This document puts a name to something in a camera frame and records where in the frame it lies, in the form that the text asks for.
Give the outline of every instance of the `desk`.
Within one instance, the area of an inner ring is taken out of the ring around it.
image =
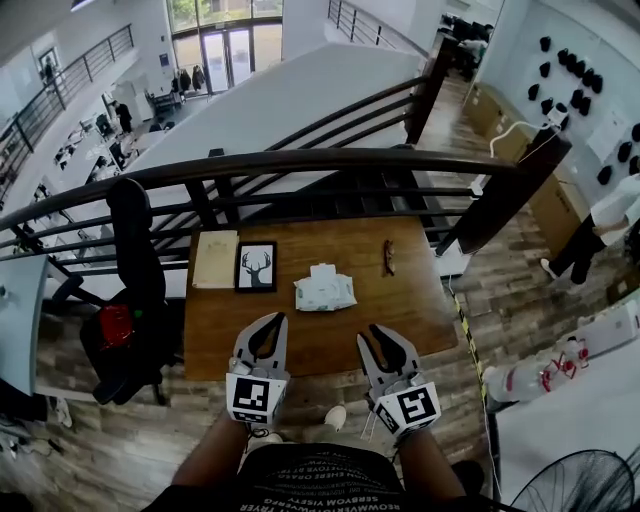
[[[149,149],[151,146],[153,146],[160,139],[163,139],[164,135],[164,132],[144,133],[140,135],[140,137],[138,137],[138,139],[133,144],[131,144],[131,149],[138,150],[142,153],[144,150]]]
[[[282,311],[289,320],[287,370],[293,376],[360,368],[356,334],[380,323],[411,340],[419,354],[456,345],[451,313],[419,219],[380,218],[300,222],[246,228],[240,241],[278,243],[278,291],[240,294],[191,286],[198,243],[187,276],[185,373],[189,380],[223,380],[238,333]],[[393,240],[395,277],[383,276],[383,243]],[[334,263],[353,277],[358,304],[326,313],[296,311],[293,282],[309,266]]]
[[[32,395],[36,380],[36,345],[47,256],[42,254],[0,262],[0,378]]]

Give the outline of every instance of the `sneaker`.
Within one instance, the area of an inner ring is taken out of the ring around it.
[[[540,266],[543,268],[543,270],[549,274],[551,276],[551,279],[558,279],[558,276],[555,274],[555,272],[553,270],[551,270],[551,267],[549,266],[549,260],[546,258],[542,258],[540,260]]]
[[[331,425],[336,429],[336,432],[340,432],[340,429],[344,427],[347,421],[347,409],[344,405],[336,405],[324,417],[324,424]]]

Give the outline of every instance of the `cable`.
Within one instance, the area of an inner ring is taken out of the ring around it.
[[[527,158],[529,158],[531,155],[533,155],[536,151],[538,151],[539,149],[541,149],[542,147],[544,147],[545,144],[548,144],[551,140],[553,140],[554,137],[556,137],[558,134],[560,133],[559,130],[556,130],[553,135],[551,137],[549,137],[546,141],[544,141],[542,144],[540,144],[536,149],[534,149],[531,153],[529,153],[528,155],[523,156],[518,163],[522,163],[524,162]]]
[[[364,423],[364,428],[362,429],[362,433],[360,434],[360,439],[364,439],[364,433],[367,431],[367,427],[369,426],[369,420],[371,419],[371,415],[373,411],[369,411],[369,415],[367,416],[367,421]]]
[[[502,135],[498,135],[497,137],[494,137],[493,139],[491,139],[491,142],[489,142],[489,149],[491,150],[491,158],[495,158],[495,157],[496,157],[496,155],[495,155],[495,150],[494,150],[494,148],[493,148],[494,144],[495,144],[496,142],[498,142],[499,140],[504,139],[505,137],[508,137],[508,136],[509,136],[509,134],[510,134],[513,130],[515,130],[515,128],[516,128],[517,126],[522,126],[522,125],[529,126],[530,128],[533,128],[534,130],[546,130],[547,128],[549,128],[550,126],[552,126],[550,123],[545,123],[545,124],[543,124],[542,126],[538,126],[538,125],[535,125],[535,124],[528,123],[527,121],[516,121],[516,122],[515,122],[515,123],[513,123],[513,124],[509,127],[509,129],[508,129],[506,132],[504,132]]]
[[[493,455],[491,454],[491,436],[489,435],[489,417],[487,414],[487,404],[482,402],[482,411],[484,413],[484,430],[487,433],[487,444],[489,445],[489,459],[491,459],[491,471],[493,472],[493,479],[496,483],[496,489],[498,489],[499,499],[502,500],[502,489],[500,489],[500,480],[498,480],[498,472],[496,471],[496,464],[493,460]]]

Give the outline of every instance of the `chair armrest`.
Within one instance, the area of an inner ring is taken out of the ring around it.
[[[84,279],[82,276],[72,275],[67,279],[64,283],[60,285],[60,288],[56,290],[51,297],[51,302],[55,306],[60,306],[65,300],[69,298],[74,292],[78,291],[78,289],[84,283]]]

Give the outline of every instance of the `tissue paper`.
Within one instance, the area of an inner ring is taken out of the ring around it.
[[[310,274],[293,283],[299,311],[335,311],[357,304],[353,279],[337,274],[335,265],[313,265]]]

